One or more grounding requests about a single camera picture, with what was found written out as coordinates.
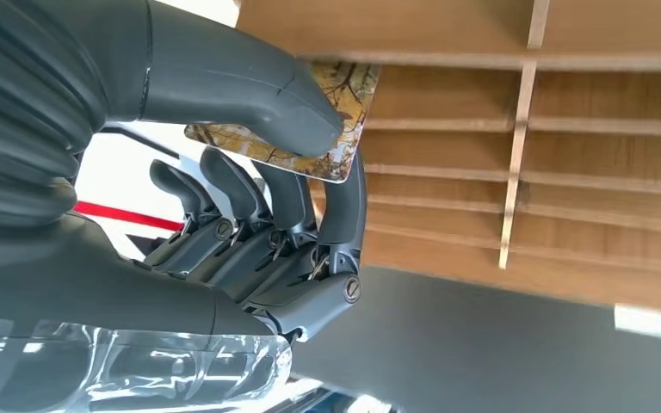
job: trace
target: gray robotic arm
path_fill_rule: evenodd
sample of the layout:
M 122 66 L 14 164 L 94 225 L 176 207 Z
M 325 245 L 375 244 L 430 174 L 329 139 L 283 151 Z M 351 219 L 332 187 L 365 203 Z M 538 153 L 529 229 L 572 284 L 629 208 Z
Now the gray robotic arm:
M 72 155 L 106 121 L 135 119 L 238 123 L 304 156 L 327 151 L 341 132 L 301 64 L 217 23 L 152 0 L 0 0 L 0 319 L 10 322 L 10 336 L 29 337 L 43 320 L 273 336 L 219 288 L 122 259 L 99 226 L 70 212 L 76 195 L 65 178 L 77 170 Z M 201 191 L 196 196 L 198 203 L 186 199 L 198 206 L 195 217 L 218 221 Z M 328 239 L 329 251 L 343 250 L 341 238 Z M 255 305 L 279 308 L 279 296 Z M 288 303 L 302 296 L 282 297 Z M 283 319 L 267 313 L 276 324 Z M 26 349 L 14 340 L 3 351 Z M 2 358 L 0 378 L 17 371 L 18 360 Z M 40 376 L 79 383 L 81 372 L 67 367 L 44 367 Z M 50 411 L 69 394 L 69 386 L 20 380 L 26 395 L 50 394 L 49 404 L 19 399 L 19 411 Z M 0 379 L 0 411 L 9 411 L 11 393 L 2 392 L 9 385 Z M 188 398 L 195 383 L 184 387 L 175 398 Z M 156 403 L 138 407 L 148 402 Z

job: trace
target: wooden shelving unit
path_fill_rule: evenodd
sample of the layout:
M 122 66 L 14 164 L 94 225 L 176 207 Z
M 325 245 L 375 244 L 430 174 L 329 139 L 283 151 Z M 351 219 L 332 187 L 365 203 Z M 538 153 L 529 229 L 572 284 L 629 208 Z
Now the wooden shelving unit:
M 364 127 L 508 132 L 519 83 L 515 71 L 389 65 Z
M 243 0 L 238 27 L 384 65 L 365 263 L 661 308 L 661 0 Z

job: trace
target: joint screw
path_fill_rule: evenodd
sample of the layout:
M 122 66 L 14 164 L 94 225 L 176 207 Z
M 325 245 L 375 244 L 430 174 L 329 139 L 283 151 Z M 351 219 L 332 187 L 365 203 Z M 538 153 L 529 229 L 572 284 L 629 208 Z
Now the joint screw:
M 269 233 L 269 247 L 273 250 L 277 249 L 282 243 L 282 234 L 279 231 L 272 231 Z
M 232 223 L 227 219 L 223 219 L 217 225 L 216 237 L 218 239 L 227 239 L 232 234 L 233 229 Z
M 349 277 L 343 285 L 343 297 L 350 304 L 354 304 L 361 297 L 361 280 L 358 277 Z

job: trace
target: gray wall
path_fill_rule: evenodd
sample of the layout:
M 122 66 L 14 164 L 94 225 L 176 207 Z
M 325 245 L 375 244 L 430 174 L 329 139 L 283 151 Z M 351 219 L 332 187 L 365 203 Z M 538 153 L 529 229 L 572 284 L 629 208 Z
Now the gray wall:
M 611 308 L 379 268 L 361 279 L 359 304 L 296 346 L 296 373 L 410 413 L 661 413 L 661 339 L 615 330 Z

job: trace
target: robotic hand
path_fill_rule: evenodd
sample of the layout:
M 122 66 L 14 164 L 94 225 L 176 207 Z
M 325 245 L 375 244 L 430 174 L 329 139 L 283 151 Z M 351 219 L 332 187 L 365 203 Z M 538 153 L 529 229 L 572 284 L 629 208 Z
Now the robotic hand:
M 71 212 L 65 178 L 107 121 L 136 119 L 241 124 L 303 156 L 342 130 L 302 65 L 218 23 L 153 0 L 0 0 L 0 412 L 260 396 L 287 377 L 281 336 L 305 340 L 358 298 L 360 159 L 326 186 L 319 231 L 298 176 L 259 165 L 273 215 L 207 150 L 231 233 L 201 186 L 159 164 L 151 177 L 182 198 L 187 227 L 145 262 L 119 257 Z

